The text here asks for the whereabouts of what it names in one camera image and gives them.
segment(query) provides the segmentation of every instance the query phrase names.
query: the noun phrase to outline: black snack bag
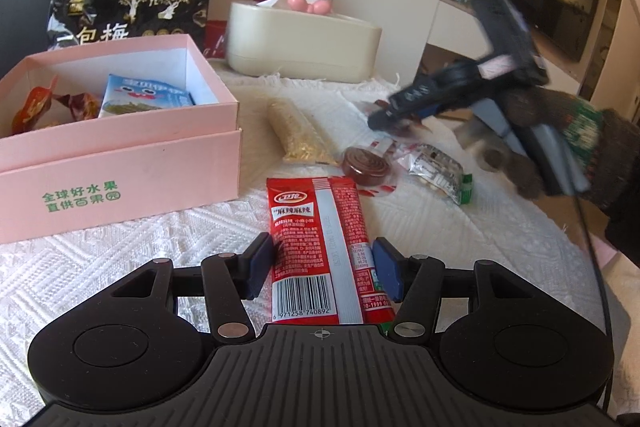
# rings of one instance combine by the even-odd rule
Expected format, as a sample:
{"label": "black snack bag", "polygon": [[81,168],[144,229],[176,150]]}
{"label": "black snack bag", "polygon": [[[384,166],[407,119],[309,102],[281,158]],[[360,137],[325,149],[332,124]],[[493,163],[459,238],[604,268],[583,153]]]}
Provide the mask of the black snack bag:
{"label": "black snack bag", "polygon": [[51,0],[49,49],[188,33],[204,48],[209,0]]}

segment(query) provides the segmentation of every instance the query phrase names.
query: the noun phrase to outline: red snack packet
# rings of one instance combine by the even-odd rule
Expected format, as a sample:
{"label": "red snack packet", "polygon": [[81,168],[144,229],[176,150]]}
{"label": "red snack packet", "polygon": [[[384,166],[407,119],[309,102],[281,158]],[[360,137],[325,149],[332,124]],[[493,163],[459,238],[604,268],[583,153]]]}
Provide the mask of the red snack packet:
{"label": "red snack packet", "polygon": [[384,293],[348,178],[267,180],[273,268],[271,318],[284,324],[380,324],[394,311]]}
{"label": "red snack packet", "polygon": [[31,89],[22,109],[14,116],[11,124],[12,134],[21,134],[35,127],[40,117],[51,108],[51,97],[57,83],[58,76],[54,76],[49,87],[38,86]]}

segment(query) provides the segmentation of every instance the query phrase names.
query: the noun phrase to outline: green packet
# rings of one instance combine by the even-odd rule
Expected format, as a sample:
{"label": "green packet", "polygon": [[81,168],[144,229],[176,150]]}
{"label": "green packet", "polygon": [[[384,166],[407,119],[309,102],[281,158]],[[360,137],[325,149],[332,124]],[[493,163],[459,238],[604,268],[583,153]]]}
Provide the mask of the green packet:
{"label": "green packet", "polygon": [[473,176],[462,165],[437,147],[428,144],[401,146],[396,161],[409,174],[419,176],[433,188],[444,192],[456,204],[469,204]]}

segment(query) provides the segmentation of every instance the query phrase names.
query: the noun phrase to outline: white tissue box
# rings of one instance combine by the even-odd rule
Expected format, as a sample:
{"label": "white tissue box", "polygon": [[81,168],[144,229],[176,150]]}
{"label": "white tissue box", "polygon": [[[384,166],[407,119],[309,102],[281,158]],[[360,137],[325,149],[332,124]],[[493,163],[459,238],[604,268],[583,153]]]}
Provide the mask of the white tissue box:
{"label": "white tissue box", "polygon": [[226,60],[242,74],[361,82],[372,77],[382,28],[338,14],[314,15],[235,2]]}

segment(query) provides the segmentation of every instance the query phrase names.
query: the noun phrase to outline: knitted glove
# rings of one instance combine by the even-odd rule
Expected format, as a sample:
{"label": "knitted glove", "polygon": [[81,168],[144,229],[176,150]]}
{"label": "knitted glove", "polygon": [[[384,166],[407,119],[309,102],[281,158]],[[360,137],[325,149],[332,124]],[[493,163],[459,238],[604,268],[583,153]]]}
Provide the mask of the knitted glove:
{"label": "knitted glove", "polygon": [[[513,126],[545,123],[562,133],[591,182],[582,197],[607,213],[631,181],[640,129],[613,110],[598,111],[581,98],[539,87],[508,92],[502,103]],[[542,179],[528,158],[511,154],[500,161],[487,149],[484,159],[505,172],[524,197],[541,195]]]}

